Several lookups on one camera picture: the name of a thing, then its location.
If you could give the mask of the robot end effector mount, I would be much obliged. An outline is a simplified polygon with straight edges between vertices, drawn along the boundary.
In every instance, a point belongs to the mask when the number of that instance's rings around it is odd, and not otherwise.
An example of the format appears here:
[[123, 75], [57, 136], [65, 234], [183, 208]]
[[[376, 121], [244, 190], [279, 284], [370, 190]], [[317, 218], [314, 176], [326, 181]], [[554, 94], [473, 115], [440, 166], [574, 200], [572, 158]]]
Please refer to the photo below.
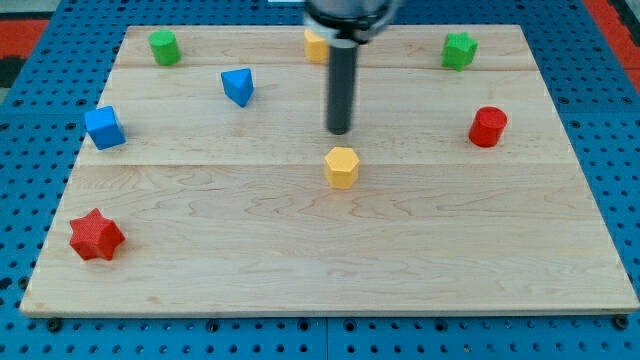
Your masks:
[[305, 0], [304, 23], [328, 42], [369, 42], [399, 9], [400, 0]]

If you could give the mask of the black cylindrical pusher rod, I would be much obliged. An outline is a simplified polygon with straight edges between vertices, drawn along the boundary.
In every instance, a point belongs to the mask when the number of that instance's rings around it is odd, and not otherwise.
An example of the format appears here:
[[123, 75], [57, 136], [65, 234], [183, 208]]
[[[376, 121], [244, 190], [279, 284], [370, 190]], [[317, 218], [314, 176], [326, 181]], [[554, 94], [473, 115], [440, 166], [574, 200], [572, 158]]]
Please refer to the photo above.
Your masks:
[[335, 135], [350, 131], [358, 48], [331, 45], [328, 59], [326, 127]]

